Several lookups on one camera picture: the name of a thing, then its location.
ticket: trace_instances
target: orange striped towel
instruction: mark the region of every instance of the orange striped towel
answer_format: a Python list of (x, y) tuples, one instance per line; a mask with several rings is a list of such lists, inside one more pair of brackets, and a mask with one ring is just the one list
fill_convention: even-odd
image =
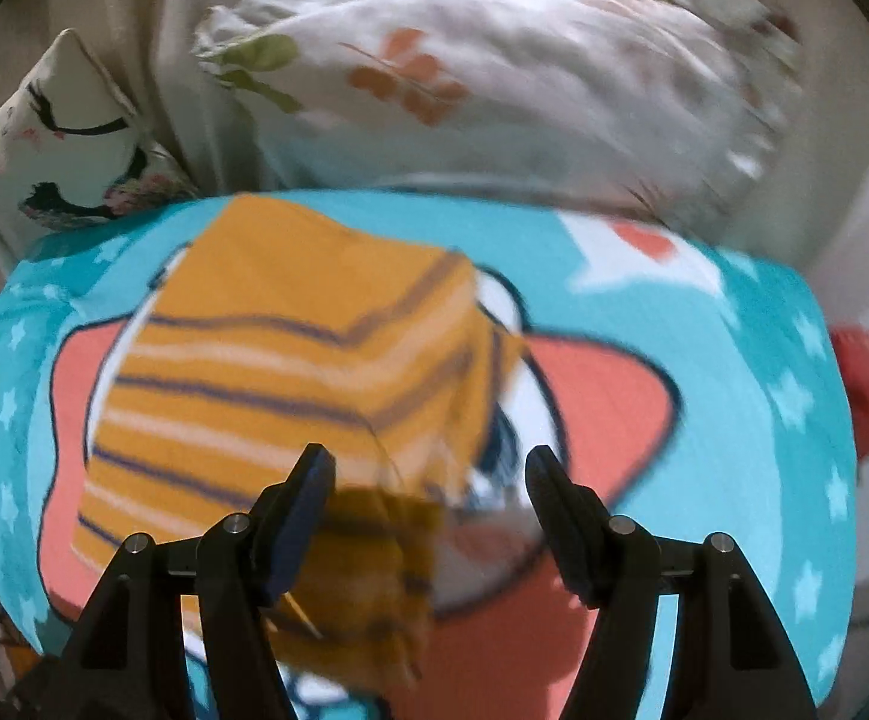
[[(338, 490), (292, 591), (317, 635), (282, 604), (275, 654), (351, 688), (410, 682), (443, 504), (521, 354), (473, 265), (242, 196), (161, 289), (105, 405), (74, 550), (102, 566), (138, 530), (197, 536), (322, 443)], [(192, 600), (185, 620), (199, 629)]]

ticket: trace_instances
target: fabric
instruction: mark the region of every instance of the fabric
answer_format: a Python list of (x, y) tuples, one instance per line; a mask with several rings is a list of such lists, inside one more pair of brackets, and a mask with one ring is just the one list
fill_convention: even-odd
[(193, 194), (73, 30), (0, 108), (0, 238), (16, 258), (49, 230)]
[[(204, 194), (275, 189), (254, 133), (237, 117), (236, 100), (191, 56), (191, 35), (206, 10), (238, 1), (6, 0), (0, 8), (0, 106), (57, 33), (76, 28)], [(869, 207), (869, 197), (859, 195), (869, 170), (869, 25), (851, 0), (759, 1), (796, 23), (805, 92), (775, 166), (724, 229), (709, 237), (807, 266), (855, 199)], [(848, 252), (858, 259), (855, 253)], [(850, 272), (869, 274), (869, 258), (862, 265), (852, 264)], [(845, 274), (837, 257), (829, 272)], [(849, 300), (843, 293), (834, 279), (822, 298), (826, 305)], [(867, 282), (860, 293), (869, 296)]]
[[(463, 252), (479, 267), (482, 305), (524, 338), (465, 505), (447, 512), (423, 677), (389, 696), (394, 717), (561, 712), (594, 615), (572, 608), (538, 557), (522, 477), (538, 443), (653, 533), (734, 536), (815, 698), (826, 695), (853, 591), (856, 468), (824, 317), (800, 277), (571, 213), (383, 193), (287, 198), (354, 229)], [(52, 608), (84, 603), (97, 581), (71, 555), (100, 413), (92, 394), (149, 311), (157, 274), (228, 202), (55, 236), (0, 295), (0, 597), (41, 647), (60, 647)], [(660, 712), (676, 616), (663, 599), (644, 720)], [(203, 649), (193, 632), (186, 644), (207, 717)], [(307, 717), (384, 716), (309, 673), (284, 675)]]
[(275, 652), (351, 688), (414, 683), (443, 502), (468, 488), (519, 354), (460, 254), (239, 197), (121, 362), (73, 550), (100, 573), (140, 512), (156, 541), (199, 536), (322, 443), (337, 492), (292, 590), (313, 630), (274, 613)]
[(755, 0), (242, 0), (196, 31), (282, 187), (730, 215), (799, 90)]

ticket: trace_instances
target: cushion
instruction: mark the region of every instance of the cushion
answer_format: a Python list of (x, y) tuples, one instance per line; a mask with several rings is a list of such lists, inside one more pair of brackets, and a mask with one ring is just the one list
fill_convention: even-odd
[(0, 108), (0, 237), (16, 258), (49, 230), (191, 196), (177, 162), (71, 29)]
[(798, 89), (785, 29), (755, 0), (243, 0), (212, 9), (194, 52), (280, 187), (606, 207), (691, 230), (766, 170)]
[[(593, 215), (374, 191), (282, 196), (352, 228), (461, 250), (483, 274), (485, 310), (527, 347), (481, 478), (441, 544), (440, 619), (419, 689), (389, 697), (395, 718), (560, 713), (594, 615), (557, 586), (536, 527), (484, 527), (523, 511), (524, 455), (537, 443), (652, 533), (734, 536), (823, 699), (852, 603), (855, 452), (824, 317), (795, 272)], [(0, 295), (0, 599), (44, 649), (63, 641), (54, 610), (93, 581), (71, 569), (73, 525), (65, 536), (61, 524), (77, 511), (71, 490), (103, 391), (161, 274), (229, 203), (58, 234)], [(661, 600), (645, 717), (660, 712), (676, 616)], [(192, 635), (186, 645), (208, 716), (203, 646)], [(285, 673), (303, 716), (384, 716), (373, 700)]]

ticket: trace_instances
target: green leaf pattern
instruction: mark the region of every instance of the green leaf pattern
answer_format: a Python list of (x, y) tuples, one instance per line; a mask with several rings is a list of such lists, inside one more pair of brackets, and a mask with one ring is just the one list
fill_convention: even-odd
[(217, 65), (239, 67), (238, 70), (229, 70), (217, 76), (221, 83), (261, 95), (284, 113), (294, 114), (303, 110), (300, 100), (258, 81), (250, 71), (265, 73), (280, 70), (297, 59), (300, 53), (294, 38), (287, 35), (260, 35), (228, 46), (222, 52), (207, 57), (207, 60)]

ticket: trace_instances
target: pillow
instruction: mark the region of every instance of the pillow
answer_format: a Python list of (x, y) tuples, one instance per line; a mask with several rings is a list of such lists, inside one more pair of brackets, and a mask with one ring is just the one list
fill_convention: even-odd
[(0, 237), (16, 258), (49, 230), (191, 196), (188, 177), (72, 29), (0, 108)]
[(797, 92), (755, 0), (243, 0), (196, 30), (282, 188), (730, 213)]

